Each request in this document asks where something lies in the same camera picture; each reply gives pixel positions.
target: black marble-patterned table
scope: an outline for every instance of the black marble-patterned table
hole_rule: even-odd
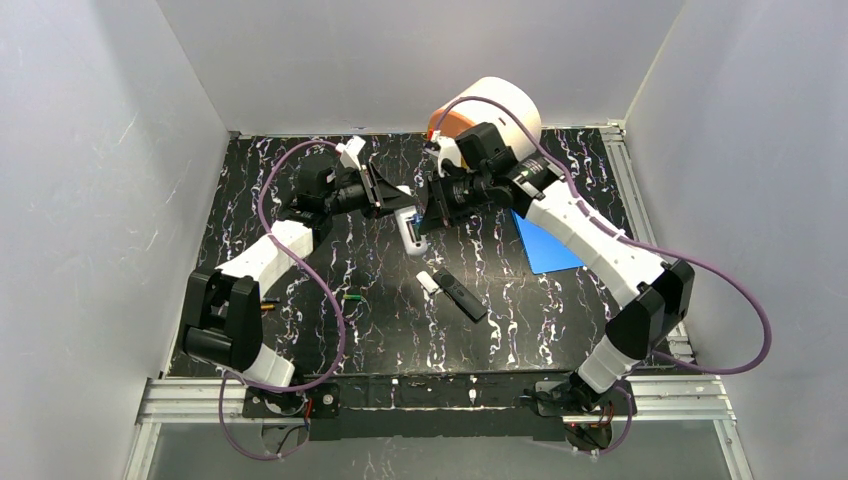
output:
[[[406,184],[426,199],[424,176],[432,168],[422,134],[367,135],[361,158],[370,157],[387,180]],[[327,137],[333,142],[341,137]],[[230,142],[200,248],[199,265],[232,259],[263,235],[259,190],[273,162],[304,138],[235,139]],[[570,166],[586,199],[629,233],[624,206],[595,129],[546,130],[543,145]],[[321,147],[309,151],[314,153]],[[291,188],[300,154],[281,170],[266,198],[273,218],[281,191]],[[411,374],[576,368],[603,335],[617,306],[598,277],[585,268],[533,275],[509,212],[485,210],[469,224],[430,235],[420,258],[403,251],[394,218],[336,217],[329,238],[307,259],[341,296],[347,327],[339,373]],[[446,267],[490,308],[471,323],[449,299],[425,300],[415,280],[421,270]],[[270,290],[281,297],[263,315],[265,343],[293,360],[301,372],[320,373],[335,356],[338,332],[330,303],[297,268]],[[170,376],[217,376],[214,367],[175,352]]]

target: white wall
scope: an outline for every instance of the white wall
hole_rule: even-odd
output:
[[[0,478],[120,478],[226,143],[155,1],[0,3]]]
[[[423,131],[486,75],[546,125],[622,118],[683,0],[159,0],[229,130]]]
[[[692,1],[627,124],[661,244],[748,283],[774,324],[761,368],[726,378],[757,478],[848,471],[848,4]],[[752,358],[752,311],[700,275],[703,364]]]

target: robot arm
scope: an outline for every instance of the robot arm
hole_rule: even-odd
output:
[[[549,397],[565,410],[591,410],[686,314],[694,271],[684,261],[673,265],[610,236],[593,222],[617,229],[597,210],[579,205],[563,181],[564,172],[543,158],[517,158],[501,132],[479,123],[455,139],[469,170],[447,161],[441,152],[451,141],[431,144],[438,176],[427,178],[427,209],[420,231],[427,233],[468,221],[476,209],[494,203],[542,227],[577,255],[610,289],[621,307],[605,335],[569,380]]]
[[[310,156],[301,167],[295,192],[283,209],[273,236],[305,258],[332,229],[333,216],[360,210],[366,218],[394,213],[405,249],[421,255],[426,238],[418,233],[415,200],[409,190],[386,182],[358,154],[364,141],[353,137],[336,148],[341,169],[329,156]],[[289,386],[294,366],[262,341],[261,299],[294,261],[269,235],[214,269],[192,272],[186,287],[177,348],[186,354],[237,372],[257,383]]]

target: white cap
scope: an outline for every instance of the white cap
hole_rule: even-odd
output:
[[[437,284],[436,281],[433,280],[433,277],[431,277],[427,272],[418,272],[418,275],[416,275],[415,278],[418,279],[418,283],[424,287],[424,291],[427,292],[428,295],[433,295],[441,290],[439,284]]]

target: blue paper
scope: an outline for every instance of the blue paper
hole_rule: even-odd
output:
[[[582,267],[583,262],[565,245],[554,238],[553,235],[533,225],[516,215],[515,226],[524,243],[524,251],[527,252],[527,261],[530,262],[530,271],[535,275],[541,273],[567,270],[569,268]]]

